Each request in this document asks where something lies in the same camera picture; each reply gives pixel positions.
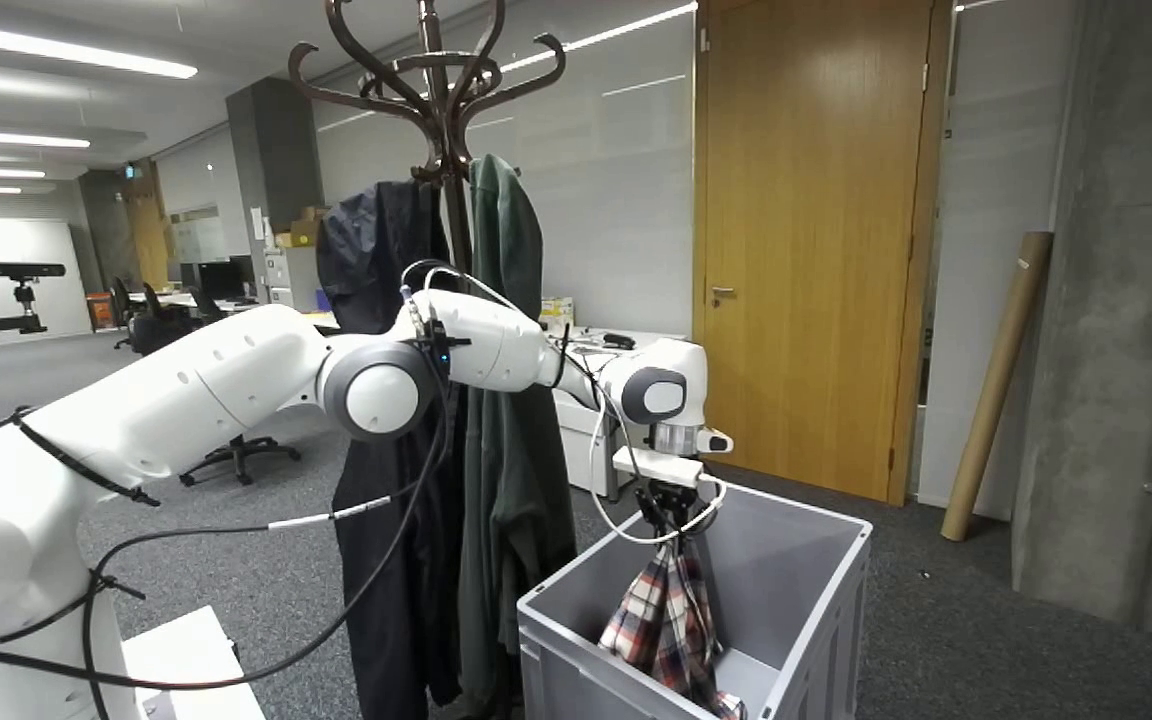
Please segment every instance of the coat rack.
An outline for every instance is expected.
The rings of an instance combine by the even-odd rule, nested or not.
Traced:
[[[344,105],[344,110],[359,110],[359,112],[389,112],[389,118],[400,118],[400,121],[407,121],[407,126],[415,126],[423,131],[429,166],[415,170],[412,177],[423,182],[423,185],[439,185],[442,206],[448,206],[450,264],[455,269],[470,269],[467,206],[462,206],[462,182],[467,182],[470,155],[467,155],[467,145],[462,145],[462,130],[484,110],[518,99],[526,91],[538,91],[538,88],[556,83],[568,72],[568,53],[564,53],[564,45],[556,38],[534,38],[534,45],[545,45],[550,53],[550,72],[503,88],[503,72],[492,61],[492,50],[494,50],[501,30],[503,30],[503,0],[492,0],[492,23],[481,38],[470,55],[467,53],[448,53],[442,50],[442,20],[437,13],[437,0],[415,0],[418,53],[383,66],[377,53],[369,53],[350,38],[350,30],[344,23],[338,4],[348,4],[348,0],[324,0],[324,13],[327,13],[334,45],[364,68],[359,91],[348,98],[348,91],[311,88],[299,75],[299,66],[302,66],[302,55],[316,53],[316,45],[296,45],[291,50],[289,75],[311,99]],[[415,91],[405,80],[407,72],[423,72],[423,91]]]

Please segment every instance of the door handle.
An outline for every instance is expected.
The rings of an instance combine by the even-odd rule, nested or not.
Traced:
[[[722,309],[726,302],[734,302],[739,294],[732,294],[732,290],[711,290],[706,294],[706,309]]]

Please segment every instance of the plaid shirt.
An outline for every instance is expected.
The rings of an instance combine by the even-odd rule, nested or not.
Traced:
[[[627,584],[598,650],[623,663],[651,674],[662,689],[711,710],[721,720],[739,720],[739,698],[714,689],[714,624],[706,584],[694,558],[673,539]]]

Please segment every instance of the wooden stick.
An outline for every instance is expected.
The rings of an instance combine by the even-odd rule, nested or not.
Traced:
[[[1000,326],[1000,337],[994,337],[992,358],[988,358],[988,372],[982,372],[972,434],[966,434],[966,446],[961,455],[961,472],[950,482],[950,501],[949,501],[943,525],[939,525],[939,537],[950,546],[961,546],[966,537],[979,482],[982,482],[982,463],[992,453],[992,435],[994,435],[1000,416],[1003,416],[1019,342],[1023,342],[1028,316],[1036,309],[1036,298],[1043,290],[1048,262],[1053,262],[1053,232],[1028,232],[1019,262],[1015,262],[1013,290],[1009,290],[1003,326]]]

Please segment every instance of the white wall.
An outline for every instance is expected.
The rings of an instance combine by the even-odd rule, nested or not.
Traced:
[[[229,126],[158,152],[157,166],[175,264],[250,255]]]
[[[939,177],[937,332],[920,446],[920,506],[949,506],[1023,232],[1053,227],[1075,0],[1003,0],[961,13],[956,88]],[[979,513],[1013,515],[1019,364],[982,478]]]
[[[571,45],[674,4],[510,4],[494,55],[531,55],[538,31]],[[494,152],[523,173],[545,227],[545,294],[574,298],[580,326],[691,332],[691,31],[691,15],[681,15],[571,53],[561,83],[484,112],[467,131],[477,155]],[[423,166],[407,126],[344,118],[316,105],[327,206]]]
[[[47,278],[34,283],[34,313],[45,316],[47,332],[0,332],[0,343],[91,332],[64,194],[38,202],[0,202],[0,262],[64,264],[64,278]],[[0,282],[0,316],[18,316],[10,290],[10,282]]]

